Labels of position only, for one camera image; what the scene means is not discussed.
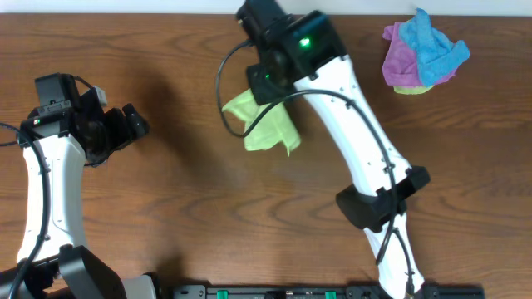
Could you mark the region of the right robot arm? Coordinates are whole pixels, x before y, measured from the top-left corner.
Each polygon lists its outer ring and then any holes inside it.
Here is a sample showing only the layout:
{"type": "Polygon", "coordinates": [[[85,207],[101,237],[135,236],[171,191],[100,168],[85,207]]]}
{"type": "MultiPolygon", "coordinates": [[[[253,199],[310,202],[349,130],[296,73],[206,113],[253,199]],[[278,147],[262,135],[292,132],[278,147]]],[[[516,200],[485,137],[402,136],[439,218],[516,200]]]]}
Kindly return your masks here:
{"type": "Polygon", "coordinates": [[[275,1],[247,0],[236,18],[256,47],[259,63],[246,76],[256,102],[305,99],[324,123],[352,176],[336,202],[367,236],[391,298],[412,298],[420,274],[406,232],[406,199],[430,180],[387,138],[358,85],[347,49],[319,11],[296,18],[275,1]]]}

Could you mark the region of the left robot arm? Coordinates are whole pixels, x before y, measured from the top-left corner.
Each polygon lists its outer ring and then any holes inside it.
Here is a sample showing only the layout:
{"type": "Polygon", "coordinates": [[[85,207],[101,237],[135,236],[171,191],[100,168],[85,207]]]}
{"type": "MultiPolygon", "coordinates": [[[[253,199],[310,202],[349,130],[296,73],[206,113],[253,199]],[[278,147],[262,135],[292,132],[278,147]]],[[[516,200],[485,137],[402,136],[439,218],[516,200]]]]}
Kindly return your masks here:
{"type": "Polygon", "coordinates": [[[27,166],[27,220],[15,267],[1,273],[1,296],[15,298],[150,298],[162,296],[153,272],[122,279],[88,247],[82,175],[147,135],[131,104],[107,109],[106,93],[53,73],[35,80],[40,101],[15,132],[27,166]]]}

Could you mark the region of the light green cloth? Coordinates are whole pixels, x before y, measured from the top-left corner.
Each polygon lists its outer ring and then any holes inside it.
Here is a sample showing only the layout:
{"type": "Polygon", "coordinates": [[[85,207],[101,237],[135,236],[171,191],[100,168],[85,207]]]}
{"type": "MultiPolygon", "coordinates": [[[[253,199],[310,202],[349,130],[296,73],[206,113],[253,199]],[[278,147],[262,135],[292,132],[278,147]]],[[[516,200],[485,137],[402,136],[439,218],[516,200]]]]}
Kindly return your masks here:
{"type": "MultiPolygon", "coordinates": [[[[229,112],[238,120],[244,122],[244,129],[251,127],[268,105],[258,105],[253,93],[247,89],[240,95],[230,100],[222,107],[223,112],[229,112]]],[[[284,104],[272,108],[244,137],[244,148],[247,151],[270,150],[275,145],[281,144],[287,150],[287,156],[300,146],[301,138],[292,122],[284,104]]]]}

